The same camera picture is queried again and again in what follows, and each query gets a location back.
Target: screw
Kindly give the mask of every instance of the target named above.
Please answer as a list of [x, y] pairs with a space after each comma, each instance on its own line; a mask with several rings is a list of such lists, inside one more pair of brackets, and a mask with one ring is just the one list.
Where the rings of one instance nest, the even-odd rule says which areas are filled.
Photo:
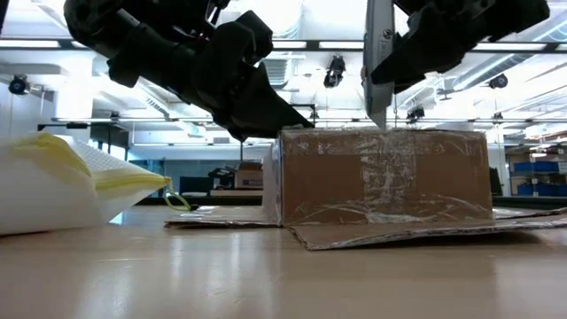
[[392, 31], [392, 30], [390, 30], [390, 29], [384, 30], [384, 37], [385, 37], [386, 39], [392, 39], [392, 36], [393, 36], [393, 31]]

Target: white bag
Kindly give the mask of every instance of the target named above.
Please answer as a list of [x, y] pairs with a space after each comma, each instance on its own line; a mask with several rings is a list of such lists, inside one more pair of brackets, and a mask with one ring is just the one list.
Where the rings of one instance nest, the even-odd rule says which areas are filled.
[[170, 183], [69, 136], [10, 141], [0, 145], [0, 235], [99, 226]]

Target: yellow string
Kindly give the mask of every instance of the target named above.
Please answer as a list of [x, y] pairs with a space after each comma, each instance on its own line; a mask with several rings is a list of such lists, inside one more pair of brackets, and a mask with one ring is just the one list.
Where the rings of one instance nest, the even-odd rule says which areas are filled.
[[[166, 191], [164, 193], [164, 199], [166, 200], [166, 204], [169, 206], [169, 208], [174, 209], [176, 211], [181, 211], [181, 212], [190, 212], [191, 211], [191, 205], [189, 205], [189, 203], [187, 202], [187, 200], [185, 200], [185, 198], [183, 198], [183, 197], [179, 196], [179, 194], [175, 193], [172, 179], [169, 178], [169, 177], [166, 177], [166, 181], [167, 181], [167, 186], [166, 186]], [[175, 197], [175, 198], [179, 199], [179, 201], [182, 202], [183, 207], [177, 207], [177, 206], [174, 206], [173, 204], [171, 204], [169, 197]]]

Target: wooden table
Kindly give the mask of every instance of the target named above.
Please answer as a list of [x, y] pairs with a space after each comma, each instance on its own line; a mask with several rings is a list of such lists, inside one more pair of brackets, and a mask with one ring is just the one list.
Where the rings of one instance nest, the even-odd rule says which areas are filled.
[[0, 238], [0, 318], [567, 318], [567, 231], [311, 253], [287, 230]]

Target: desk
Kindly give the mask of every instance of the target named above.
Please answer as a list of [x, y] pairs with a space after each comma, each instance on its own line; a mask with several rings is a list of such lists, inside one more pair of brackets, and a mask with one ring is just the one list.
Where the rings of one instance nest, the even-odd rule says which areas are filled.
[[163, 229], [173, 214], [0, 238], [0, 317], [567, 317], [566, 230], [311, 253], [281, 229]]

